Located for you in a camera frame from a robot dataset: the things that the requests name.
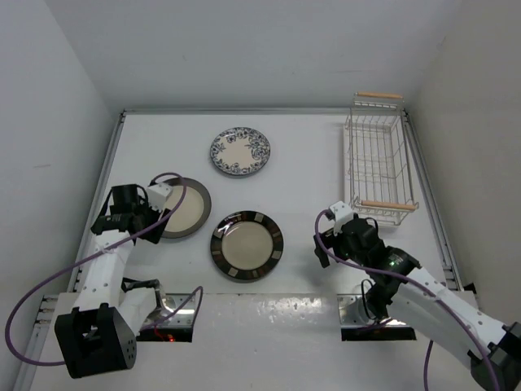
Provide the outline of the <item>checkered rim dark plate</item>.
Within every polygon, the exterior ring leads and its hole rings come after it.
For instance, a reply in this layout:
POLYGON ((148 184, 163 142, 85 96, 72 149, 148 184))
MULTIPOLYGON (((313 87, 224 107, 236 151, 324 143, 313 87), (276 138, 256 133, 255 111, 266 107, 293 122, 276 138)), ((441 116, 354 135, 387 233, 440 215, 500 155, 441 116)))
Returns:
POLYGON ((263 279, 281 261, 284 238, 268 215, 251 210, 232 213, 212 232, 210 255, 227 278, 251 283, 263 279))

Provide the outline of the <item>brown rim cream plate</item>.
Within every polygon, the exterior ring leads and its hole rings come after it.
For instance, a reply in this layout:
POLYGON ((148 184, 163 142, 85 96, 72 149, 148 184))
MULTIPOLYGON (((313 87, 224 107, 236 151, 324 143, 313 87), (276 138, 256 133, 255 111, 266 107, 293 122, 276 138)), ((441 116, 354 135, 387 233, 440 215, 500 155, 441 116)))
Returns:
POLYGON ((212 200, 208 189, 199 181, 185 178, 186 194, 179 208, 170 217, 162 237, 180 239, 198 231, 212 209, 212 200))

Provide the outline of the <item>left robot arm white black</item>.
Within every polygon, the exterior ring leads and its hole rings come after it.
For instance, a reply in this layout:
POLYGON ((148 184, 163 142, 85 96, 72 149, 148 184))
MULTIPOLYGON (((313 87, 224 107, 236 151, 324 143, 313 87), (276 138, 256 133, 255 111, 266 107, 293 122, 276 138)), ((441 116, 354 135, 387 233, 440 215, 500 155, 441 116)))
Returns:
POLYGON ((136 337, 157 307, 158 280, 124 286, 124 272, 137 239, 158 243, 160 219, 173 189, 152 183, 113 187, 90 228, 95 258, 70 313, 55 321, 55 335, 73 379, 134 366, 136 337))

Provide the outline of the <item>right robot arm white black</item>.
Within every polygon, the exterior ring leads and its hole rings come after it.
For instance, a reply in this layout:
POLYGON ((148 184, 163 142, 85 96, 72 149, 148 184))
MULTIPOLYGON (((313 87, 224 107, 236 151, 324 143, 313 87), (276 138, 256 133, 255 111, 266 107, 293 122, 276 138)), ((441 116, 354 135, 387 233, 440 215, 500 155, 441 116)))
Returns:
POLYGON ((520 324, 506 325, 478 310, 436 280, 404 250, 386 245, 376 224, 354 216, 327 231, 316 231, 315 253, 363 270, 372 284, 347 305, 345 314, 359 332, 403 322, 439 345, 466 367, 484 390, 520 385, 520 324))

